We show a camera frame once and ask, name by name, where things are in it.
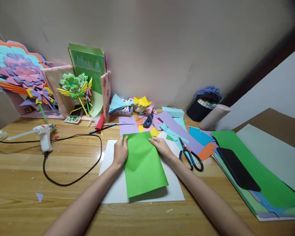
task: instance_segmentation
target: hand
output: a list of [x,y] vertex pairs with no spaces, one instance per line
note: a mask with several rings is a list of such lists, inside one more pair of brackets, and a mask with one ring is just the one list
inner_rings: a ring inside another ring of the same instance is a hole
[[171,151],[171,149],[169,148],[169,146],[167,145],[164,139],[153,137],[153,139],[148,139],[148,140],[150,141],[151,144],[153,144],[157,148],[157,150],[160,152],[160,154],[164,158],[169,158],[174,156],[173,152]]
[[128,136],[123,140],[122,136],[114,145],[114,160],[112,165],[116,165],[121,168],[128,157]]

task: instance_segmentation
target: marker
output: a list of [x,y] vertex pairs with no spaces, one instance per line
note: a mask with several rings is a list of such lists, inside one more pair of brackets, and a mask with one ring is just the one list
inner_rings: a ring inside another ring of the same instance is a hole
[[91,131],[89,134],[94,134],[94,133],[96,133],[97,131],[102,131],[102,130],[104,130],[104,129],[110,128],[110,127],[115,126],[115,125],[117,125],[117,124],[112,124],[112,125],[109,125],[109,126],[106,126],[106,127],[102,128],[102,129],[98,129],[98,130]]

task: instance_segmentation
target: forearm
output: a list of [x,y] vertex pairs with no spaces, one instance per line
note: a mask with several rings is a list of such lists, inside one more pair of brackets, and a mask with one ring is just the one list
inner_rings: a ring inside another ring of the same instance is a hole
[[82,235],[120,166],[111,165],[56,219],[44,236]]
[[239,215],[177,157],[167,161],[222,235],[254,235]]

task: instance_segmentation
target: wire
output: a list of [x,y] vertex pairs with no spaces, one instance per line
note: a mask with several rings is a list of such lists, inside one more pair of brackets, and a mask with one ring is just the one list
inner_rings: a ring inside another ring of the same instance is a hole
[[[80,136],[95,136],[95,137],[98,137],[99,140],[101,141],[101,154],[99,156],[99,159],[97,160],[97,162],[85,173],[83,174],[80,178],[78,178],[77,180],[69,183],[69,184],[60,184],[54,180],[52,180],[46,173],[46,170],[45,170],[45,165],[46,165],[46,160],[48,158],[48,155],[49,155],[49,151],[45,152],[44,153],[44,160],[43,160],[43,173],[45,175],[45,177],[50,181],[52,182],[53,184],[55,185],[58,185],[58,186],[61,186],[61,187],[67,187],[67,186],[70,186],[72,184],[75,184],[76,182],[78,182],[79,180],[81,180],[82,178],[84,178],[97,164],[98,162],[101,160],[101,157],[102,157],[102,152],[103,152],[103,144],[102,144],[102,139],[98,136],[98,135],[95,135],[95,134],[76,134],[76,135],[73,135],[73,136],[70,136],[70,137],[67,137],[67,138],[61,138],[61,139],[51,139],[50,141],[51,142],[57,142],[57,141],[61,141],[61,140],[66,140],[66,139],[70,139],[70,138],[75,138],[75,137],[80,137]],[[0,143],[5,143],[5,144],[18,144],[18,143],[34,143],[34,142],[40,142],[39,140],[35,140],[35,141],[22,141],[22,142],[3,142],[3,141],[0,141]]]

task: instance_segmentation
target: wooden table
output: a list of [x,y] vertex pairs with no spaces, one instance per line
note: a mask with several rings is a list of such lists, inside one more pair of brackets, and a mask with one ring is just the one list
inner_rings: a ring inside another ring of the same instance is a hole
[[[110,116],[107,123],[116,122]],[[185,117],[188,125],[198,127]],[[60,138],[89,133],[87,121],[70,125],[63,120],[48,120],[59,129]],[[46,123],[44,119],[20,118],[3,131],[14,136]],[[107,140],[119,138],[119,127],[103,131],[103,155]],[[30,134],[16,141],[37,140]],[[98,138],[78,137],[53,143],[46,171],[60,182],[69,183],[84,174],[99,158]],[[59,187],[50,183],[42,172],[43,154],[39,143],[0,144],[0,235],[42,235],[63,210],[96,178],[102,161],[82,180]],[[194,172],[222,196],[257,235],[295,235],[295,221],[259,222],[250,212],[213,158],[204,161],[205,170]],[[90,223],[86,235],[218,235],[192,195],[181,183],[185,201],[102,204]],[[44,198],[38,202],[35,193]]]

